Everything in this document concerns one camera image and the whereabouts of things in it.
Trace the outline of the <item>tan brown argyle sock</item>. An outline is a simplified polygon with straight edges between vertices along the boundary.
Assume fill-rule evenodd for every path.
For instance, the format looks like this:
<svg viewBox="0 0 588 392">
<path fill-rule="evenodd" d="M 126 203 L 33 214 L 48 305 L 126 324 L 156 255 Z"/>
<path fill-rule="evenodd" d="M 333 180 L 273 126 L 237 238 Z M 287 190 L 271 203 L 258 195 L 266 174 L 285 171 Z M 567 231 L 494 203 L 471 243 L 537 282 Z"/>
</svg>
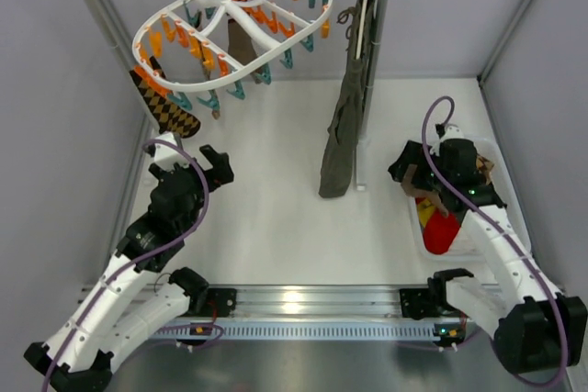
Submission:
<svg viewBox="0 0 588 392">
<path fill-rule="evenodd" d="M 210 58 L 211 51 L 208 48 L 207 42 L 202 42 L 198 40 L 198 49 L 200 51 L 200 65 L 201 70 L 204 75 L 204 78 L 209 81 L 211 79 L 210 74 L 210 62 L 213 62 L 213 59 Z M 205 106 L 210 110 L 210 114 L 215 120 L 218 120 L 221 117 L 221 104 L 219 101 L 219 97 L 217 91 L 214 89 L 208 90 L 209 98 L 203 99 L 201 97 L 197 97 L 197 101 L 202 105 Z"/>
</svg>

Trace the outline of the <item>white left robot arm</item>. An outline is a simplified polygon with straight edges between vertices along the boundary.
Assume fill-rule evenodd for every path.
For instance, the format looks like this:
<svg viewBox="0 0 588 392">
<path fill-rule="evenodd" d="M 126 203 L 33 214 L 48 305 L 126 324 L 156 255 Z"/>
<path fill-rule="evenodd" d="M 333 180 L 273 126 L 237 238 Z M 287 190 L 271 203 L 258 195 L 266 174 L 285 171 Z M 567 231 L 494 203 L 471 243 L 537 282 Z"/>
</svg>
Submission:
<svg viewBox="0 0 588 392">
<path fill-rule="evenodd" d="M 169 321 L 205 305 L 209 283 L 194 270 L 173 271 L 132 312 L 127 308 L 184 247 L 204 220 L 210 195 L 234 180 L 230 156 L 200 147 L 210 167 L 172 141 L 151 140 L 150 174 L 157 184 L 146 211 L 126 229 L 107 268 L 63 326 L 33 342 L 25 360 L 43 376 L 42 390 L 103 391 L 126 359 Z"/>
</svg>

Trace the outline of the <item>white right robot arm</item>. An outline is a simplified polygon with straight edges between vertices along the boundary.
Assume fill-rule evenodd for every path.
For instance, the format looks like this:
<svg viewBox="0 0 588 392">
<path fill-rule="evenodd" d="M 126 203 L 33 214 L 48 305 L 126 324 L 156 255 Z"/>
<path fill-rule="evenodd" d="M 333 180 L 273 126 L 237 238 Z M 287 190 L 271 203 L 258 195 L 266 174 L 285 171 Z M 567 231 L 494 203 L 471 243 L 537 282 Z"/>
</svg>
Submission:
<svg viewBox="0 0 588 392">
<path fill-rule="evenodd" d="M 538 268 L 479 157 L 475 143 L 464 138 L 445 139 L 435 147 L 409 140 L 388 168 L 394 182 L 418 196 L 438 196 L 501 289 L 495 295 L 470 270 L 454 268 L 428 278 L 428 296 L 437 308 L 473 319 L 513 375 L 575 366 L 582 357 L 587 307 L 579 297 L 562 293 Z"/>
</svg>

